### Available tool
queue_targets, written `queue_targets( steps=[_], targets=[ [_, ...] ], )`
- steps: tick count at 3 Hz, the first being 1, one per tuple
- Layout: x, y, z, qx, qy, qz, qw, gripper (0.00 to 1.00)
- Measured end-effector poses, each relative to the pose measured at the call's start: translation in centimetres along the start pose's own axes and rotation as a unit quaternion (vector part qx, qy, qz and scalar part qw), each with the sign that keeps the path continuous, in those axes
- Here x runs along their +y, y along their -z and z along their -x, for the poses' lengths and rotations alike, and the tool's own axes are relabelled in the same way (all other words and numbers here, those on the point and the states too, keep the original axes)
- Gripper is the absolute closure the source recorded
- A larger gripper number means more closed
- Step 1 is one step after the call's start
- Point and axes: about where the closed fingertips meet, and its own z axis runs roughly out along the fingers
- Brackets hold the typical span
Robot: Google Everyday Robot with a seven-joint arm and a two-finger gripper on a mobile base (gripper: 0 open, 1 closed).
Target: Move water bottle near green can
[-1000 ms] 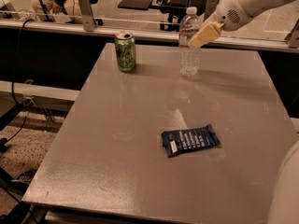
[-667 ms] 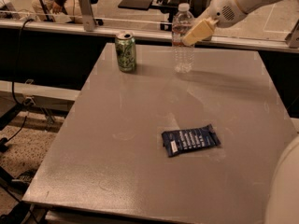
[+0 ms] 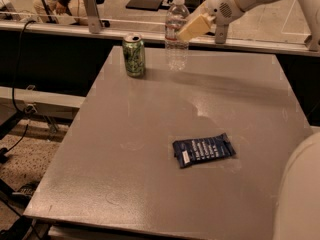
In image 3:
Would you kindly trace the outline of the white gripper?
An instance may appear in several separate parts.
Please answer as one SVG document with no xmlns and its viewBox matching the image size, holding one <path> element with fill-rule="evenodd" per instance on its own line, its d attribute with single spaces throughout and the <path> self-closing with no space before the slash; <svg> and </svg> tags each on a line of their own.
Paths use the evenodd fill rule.
<svg viewBox="0 0 320 240">
<path fill-rule="evenodd" d="M 213 21 L 216 25 L 229 25 L 244 15 L 236 0 L 206 0 L 206 7 L 210 15 L 203 13 L 189 20 L 176 34 L 178 40 L 188 42 L 209 32 Z"/>
</svg>

